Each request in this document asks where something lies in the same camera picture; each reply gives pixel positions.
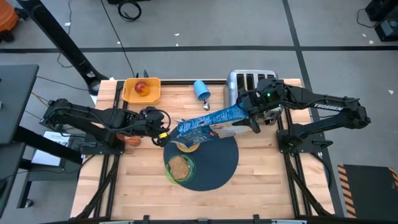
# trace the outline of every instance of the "concrete floor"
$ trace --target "concrete floor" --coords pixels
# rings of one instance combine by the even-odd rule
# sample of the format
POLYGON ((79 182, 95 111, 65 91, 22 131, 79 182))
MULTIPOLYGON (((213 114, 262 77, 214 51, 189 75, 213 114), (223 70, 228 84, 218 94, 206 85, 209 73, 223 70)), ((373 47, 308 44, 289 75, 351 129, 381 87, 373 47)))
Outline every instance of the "concrete floor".
MULTIPOLYGON (((68 21, 68 0, 42 0, 64 24, 68 21)), ((356 11, 369 0, 289 0, 301 46, 380 46, 374 29, 356 23, 356 11)), ((226 78, 235 69, 274 70, 281 78, 301 78, 299 61, 292 50, 164 51, 157 47, 184 46, 294 46, 282 0, 152 0, 140 2, 142 17, 125 22, 116 6, 105 3, 109 16, 125 47, 153 47, 135 50, 127 56, 135 72, 146 69, 159 78, 226 78)), ((125 79, 132 77, 118 39, 97 0, 71 0, 70 36, 79 47, 104 49, 85 53, 101 73, 125 79)), ((361 14, 361 21, 370 24, 361 14)), ((31 20, 14 30, 15 42, 0 44, 1 49, 54 49, 53 43, 31 20)), ((0 54, 1 65, 34 63, 39 75, 84 88, 74 68, 61 68, 58 54, 0 54)), ((304 62, 315 93, 361 98, 372 123, 362 130, 339 129, 325 134, 335 143, 329 147, 335 177, 337 164, 391 166, 398 169, 398 51, 305 51, 304 62)), ((33 92, 48 99, 67 98, 72 103, 94 106, 85 91, 37 80, 33 92)), ((42 116, 45 107, 31 98, 27 111, 42 116)), ((21 125, 41 134, 39 120, 24 114, 21 125)), ((26 157, 32 151, 27 150, 26 157)), ((23 174, 14 185, 0 223, 43 223, 69 217, 76 181, 39 182, 32 185, 29 198, 35 205, 16 209, 23 174)))

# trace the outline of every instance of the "toaster slot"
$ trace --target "toaster slot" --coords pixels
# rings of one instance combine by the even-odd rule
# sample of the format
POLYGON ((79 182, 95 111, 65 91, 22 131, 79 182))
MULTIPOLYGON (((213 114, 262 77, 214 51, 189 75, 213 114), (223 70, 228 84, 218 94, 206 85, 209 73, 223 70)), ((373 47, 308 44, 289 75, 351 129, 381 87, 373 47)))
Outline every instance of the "toaster slot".
POLYGON ((244 75, 243 74, 237 74, 236 75, 236 82, 237 82, 237 88, 238 88, 238 94, 239 94, 239 90, 241 89, 241 88, 243 88, 244 90, 245 90, 245 87, 244 87, 244 75))
POLYGON ((258 79, 259 79, 259 81, 262 80, 262 79, 266 79, 266 75, 265 74, 259 74, 258 75, 258 79))
POLYGON ((254 76, 253 74, 246 74, 246 81, 248 84, 248 91, 254 89, 254 76))

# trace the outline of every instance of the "toaster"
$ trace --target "toaster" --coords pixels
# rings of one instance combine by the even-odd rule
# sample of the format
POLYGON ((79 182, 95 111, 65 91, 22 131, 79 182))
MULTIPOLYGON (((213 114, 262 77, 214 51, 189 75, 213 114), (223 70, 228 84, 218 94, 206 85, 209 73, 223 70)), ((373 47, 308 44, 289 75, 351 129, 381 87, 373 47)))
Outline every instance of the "toaster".
MULTIPOLYGON (((236 99, 239 96, 238 90, 241 88, 244 88, 245 91, 254 90, 257 88, 258 82, 266 78, 278 79, 278 74, 269 70, 233 70, 229 73, 224 87, 224 107, 227 108, 236 103, 236 99)), ((259 124, 275 124, 282 112, 283 107, 280 106, 259 114, 256 121, 259 124)))

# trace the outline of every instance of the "apple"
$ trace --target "apple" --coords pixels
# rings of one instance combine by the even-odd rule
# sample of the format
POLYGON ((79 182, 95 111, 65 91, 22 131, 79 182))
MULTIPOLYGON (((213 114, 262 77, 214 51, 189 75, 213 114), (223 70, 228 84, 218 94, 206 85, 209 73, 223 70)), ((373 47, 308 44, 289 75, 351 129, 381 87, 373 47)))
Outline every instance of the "apple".
POLYGON ((139 81, 136 83, 134 90, 138 93, 140 96, 146 96, 149 94, 149 86, 146 85, 143 81, 139 81))

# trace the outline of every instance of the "bread slice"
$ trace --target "bread slice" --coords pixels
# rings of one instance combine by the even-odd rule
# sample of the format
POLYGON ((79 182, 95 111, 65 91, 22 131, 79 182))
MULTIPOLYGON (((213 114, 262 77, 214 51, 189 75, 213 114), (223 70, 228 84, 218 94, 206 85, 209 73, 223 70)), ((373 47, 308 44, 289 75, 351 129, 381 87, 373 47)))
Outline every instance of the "bread slice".
POLYGON ((169 166, 175 180, 183 180, 188 177, 189 168, 182 156, 176 156, 169 160, 169 166))

